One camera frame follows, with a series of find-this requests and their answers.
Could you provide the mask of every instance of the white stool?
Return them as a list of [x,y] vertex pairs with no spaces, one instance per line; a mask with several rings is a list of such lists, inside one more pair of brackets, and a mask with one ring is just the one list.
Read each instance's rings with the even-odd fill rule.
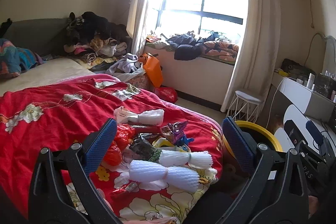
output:
[[[231,116],[232,119],[236,120],[237,115],[239,114],[239,120],[242,120],[244,116],[246,116],[246,119],[244,120],[248,122],[256,122],[259,116],[259,105],[261,103],[263,103],[263,99],[259,95],[255,95],[253,92],[245,89],[236,90],[236,95],[232,99],[226,116]],[[231,107],[234,104],[236,104],[236,109],[232,110]]]

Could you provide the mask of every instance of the screw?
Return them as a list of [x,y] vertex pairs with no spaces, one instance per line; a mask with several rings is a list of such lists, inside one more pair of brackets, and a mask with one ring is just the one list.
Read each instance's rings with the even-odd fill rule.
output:
[[291,149],[290,152],[293,154],[293,155],[297,155],[297,151],[295,149]]
[[81,144],[80,143],[74,143],[72,146],[71,146],[71,149],[72,150],[78,150],[81,148]]
[[259,147],[260,150],[263,150],[263,151],[266,151],[267,148],[268,148],[267,145],[263,144],[263,143],[261,143],[260,145],[258,145],[258,147]]
[[41,149],[41,154],[45,154],[45,153],[47,153],[49,151],[49,149],[47,148],[47,147],[43,147],[42,149]]

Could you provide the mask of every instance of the baseboard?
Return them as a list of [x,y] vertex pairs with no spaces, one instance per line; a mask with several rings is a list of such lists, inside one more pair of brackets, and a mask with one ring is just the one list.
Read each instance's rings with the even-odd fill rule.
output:
[[195,104],[199,104],[201,106],[205,106],[205,107],[211,108],[213,110],[221,111],[222,106],[219,105],[219,104],[216,104],[214,102],[210,102],[208,100],[190,95],[188,93],[184,93],[184,92],[179,91],[179,90],[177,90],[176,92],[177,92],[177,95],[184,100],[191,101]]

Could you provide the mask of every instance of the beige curtain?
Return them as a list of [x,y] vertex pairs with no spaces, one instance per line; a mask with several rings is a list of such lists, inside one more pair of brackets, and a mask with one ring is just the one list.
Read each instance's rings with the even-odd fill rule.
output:
[[143,53],[146,41],[146,34],[143,32],[146,11],[147,0],[131,0],[127,32],[133,38],[131,53],[135,55]]
[[280,39],[280,0],[248,0],[248,4],[245,35],[221,108],[223,112],[239,88],[266,99],[273,77]]

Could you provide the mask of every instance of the tile floor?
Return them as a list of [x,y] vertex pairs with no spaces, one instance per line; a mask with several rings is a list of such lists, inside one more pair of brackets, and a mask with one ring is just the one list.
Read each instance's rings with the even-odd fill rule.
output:
[[175,103],[178,106],[190,109],[192,111],[201,113],[203,115],[206,115],[212,119],[214,119],[219,124],[222,124],[223,119],[225,118],[226,114],[220,111],[213,110],[211,108],[201,106],[199,104],[184,100],[182,98],[179,98],[177,102]]

